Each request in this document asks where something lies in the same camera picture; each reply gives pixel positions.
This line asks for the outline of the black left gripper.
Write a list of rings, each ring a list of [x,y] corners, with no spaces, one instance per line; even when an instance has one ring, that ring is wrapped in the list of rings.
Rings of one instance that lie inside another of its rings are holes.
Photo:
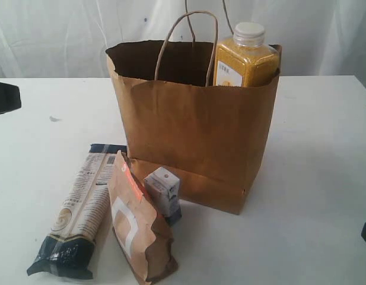
[[[0,115],[20,109],[21,105],[19,87],[0,82]]]

